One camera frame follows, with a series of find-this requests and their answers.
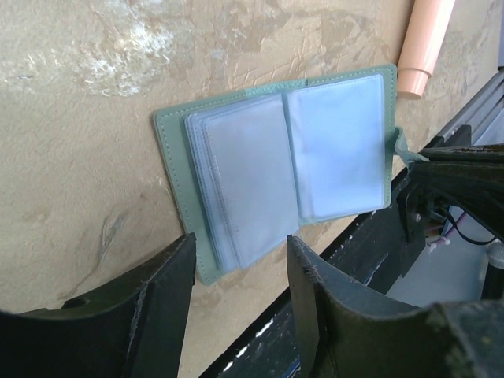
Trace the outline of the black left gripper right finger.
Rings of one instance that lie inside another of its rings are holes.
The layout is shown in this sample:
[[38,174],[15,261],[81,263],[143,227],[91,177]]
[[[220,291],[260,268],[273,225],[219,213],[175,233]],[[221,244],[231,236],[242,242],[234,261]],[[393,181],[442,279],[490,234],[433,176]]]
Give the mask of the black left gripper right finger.
[[288,281],[306,267],[320,284],[317,311],[295,307],[302,377],[501,377],[503,302],[411,306],[287,238]]

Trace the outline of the teal leather card holder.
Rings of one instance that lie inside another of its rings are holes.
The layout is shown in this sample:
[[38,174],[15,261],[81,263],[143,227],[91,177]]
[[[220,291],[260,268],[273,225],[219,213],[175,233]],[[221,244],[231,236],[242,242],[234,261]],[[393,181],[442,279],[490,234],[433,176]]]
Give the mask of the teal leather card holder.
[[395,124],[396,84],[396,67],[379,65],[154,114],[203,284],[248,269],[304,225],[391,204],[394,156],[420,159]]

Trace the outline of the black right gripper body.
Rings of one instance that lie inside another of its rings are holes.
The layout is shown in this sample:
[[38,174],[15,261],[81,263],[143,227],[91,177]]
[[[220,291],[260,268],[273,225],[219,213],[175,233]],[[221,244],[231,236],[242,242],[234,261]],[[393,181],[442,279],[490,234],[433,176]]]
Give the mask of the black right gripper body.
[[409,182],[396,198],[405,246],[400,253],[401,274],[405,276],[425,248],[428,222],[428,194],[418,183]]

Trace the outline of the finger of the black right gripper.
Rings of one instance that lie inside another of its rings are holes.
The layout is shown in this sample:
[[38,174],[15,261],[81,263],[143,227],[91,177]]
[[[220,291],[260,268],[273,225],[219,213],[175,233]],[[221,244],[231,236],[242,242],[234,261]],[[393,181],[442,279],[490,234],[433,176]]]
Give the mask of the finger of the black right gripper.
[[503,173],[503,144],[482,146],[442,146],[423,149],[420,157],[424,160],[409,164],[409,173],[417,166],[425,165],[428,169],[436,163],[446,163],[449,167],[463,165],[470,169],[488,170]]
[[503,235],[502,165],[411,165],[409,177],[462,208],[493,235]]

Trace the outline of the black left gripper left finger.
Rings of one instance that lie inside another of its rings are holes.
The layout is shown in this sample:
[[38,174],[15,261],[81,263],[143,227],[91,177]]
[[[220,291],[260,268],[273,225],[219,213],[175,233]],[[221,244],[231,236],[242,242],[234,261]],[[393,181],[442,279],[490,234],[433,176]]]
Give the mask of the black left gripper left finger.
[[3,377],[175,377],[196,238],[184,235],[60,309],[1,314]]

